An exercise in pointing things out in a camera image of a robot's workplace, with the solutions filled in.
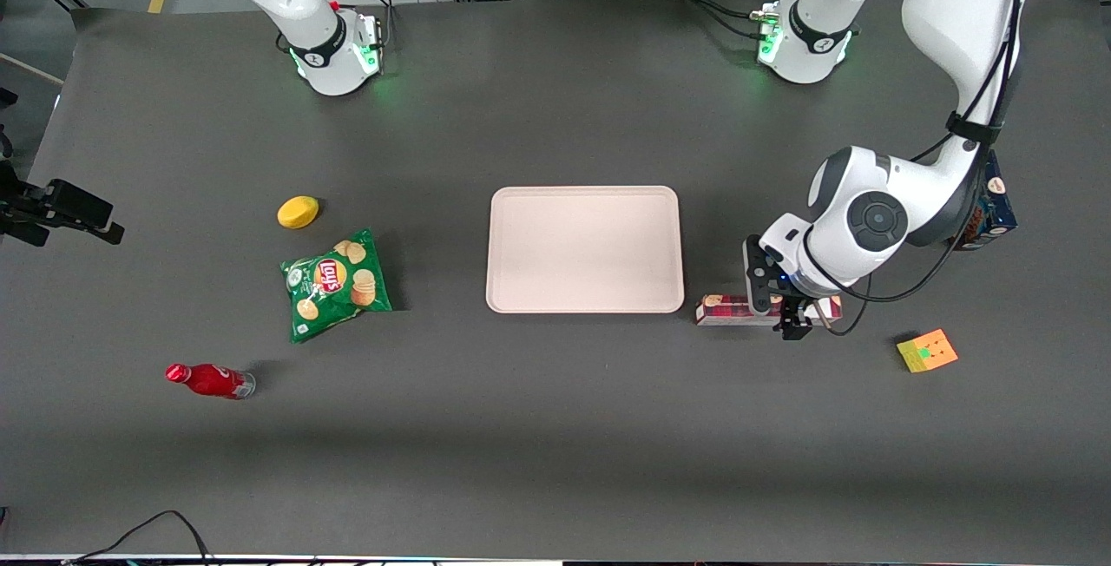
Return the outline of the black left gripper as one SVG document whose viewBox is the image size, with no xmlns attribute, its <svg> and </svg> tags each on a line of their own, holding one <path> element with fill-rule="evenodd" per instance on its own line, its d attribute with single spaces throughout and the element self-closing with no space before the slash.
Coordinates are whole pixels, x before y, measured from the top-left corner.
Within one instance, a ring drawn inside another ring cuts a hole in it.
<svg viewBox="0 0 1111 566">
<path fill-rule="evenodd" d="M 813 329 L 810 319 L 818 315 L 810 310 L 818 304 L 817 298 L 801 292 L 793 285 L 770 285 L 770 301 L 772 312 L 780 317 L 782 340 L 802 340 Z"/>
</svg>

